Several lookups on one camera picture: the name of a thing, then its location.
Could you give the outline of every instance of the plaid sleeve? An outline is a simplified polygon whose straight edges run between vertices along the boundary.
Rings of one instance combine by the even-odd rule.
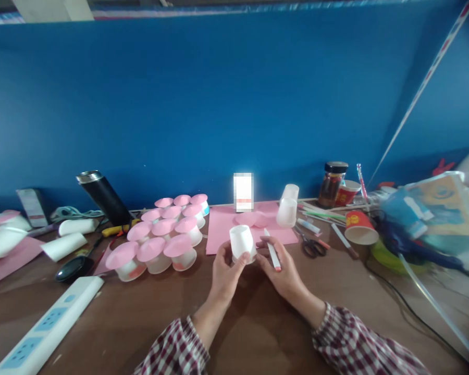
[[[314,348],[341,374],[429,374],[410,351],[363,324],[349,310],[327,303]]]
[[[209,359],[191,318],[176,319],[156,339],[134,375],[203,374]]]

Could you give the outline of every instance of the clear tube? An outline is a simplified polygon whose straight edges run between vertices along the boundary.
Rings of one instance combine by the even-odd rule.
[[[439,306],[439,304],[436,302],[436,300],[431,296],[429,291],[424,287],[424,285],[421,283],[421,281],[418,279],[418,277],[415,275],[415,273],[412,271],[412,268],[410,265],[406,262],[405,257],[403,254],[398,255],[401,262],[403,263],[403,266],[405,267],[406,271],[412,278],[412,280],[415,282],[415,284],[418,286],[418,288],[421,290],[422,294],[429,300],[431,305],[434,307],[434,309],[438,312],[438,314],[443,318],[443,320],[448,324],[448,326],[452,329],[453,333],[459,338],[459,340],[464,344],[465,348],[469,351],[469,341],[465,338],[464,334],[457,328],[457,326],[452,322],[450,317],[447,315],[447,313]]]

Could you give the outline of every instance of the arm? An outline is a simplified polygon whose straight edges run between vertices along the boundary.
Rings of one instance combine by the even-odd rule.
[[[214,260],[212,287],[205,303],[186,320],[174,320],[156,339],[134,375],[155,373],[201,374],[210,359],[208,350],[235,294],[248,259],[243,254],[230,267],[231,244],[223,244]]]
[[[342,374],[429,374],[424,365],[396,341],[367,328],[349,310],[334,308],[314,296],[304,285],[291,255],[274,237],[261,237],[257,247],[272,243],[281,263],[276,272],[261,254],[258,264],[277,292],[285,298],[313,328],[314,348],[329,365]]]

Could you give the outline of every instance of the blue wall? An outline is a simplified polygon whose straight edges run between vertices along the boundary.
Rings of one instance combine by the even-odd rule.
[[[368,179],[462,4],[0,26],[0,210],[29,187],[93,208],[88,169],[129,208],[230,202],[236,171],[310,197],[333,159]]]
[[[375,180],[428,178],[443,157],[469,153],[469,16],[428,83]]]

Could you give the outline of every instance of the person's right hand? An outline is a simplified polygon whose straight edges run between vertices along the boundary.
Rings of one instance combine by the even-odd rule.
[[[261,240],[261,242],[257,242],[257,248],[267,249],[267,243],[269,242],[274,246],[278,259],[280,260],[281,271],[277,272],[275,267],[271,264],[271,261],[265,256],[261,254],[255,256],[257,263],[269,277],[276,291],[290,303],[293,303],[296,298],[307,294],[307,288],[299,277],[293,258],[283,244],[271,236],[261,236]]]

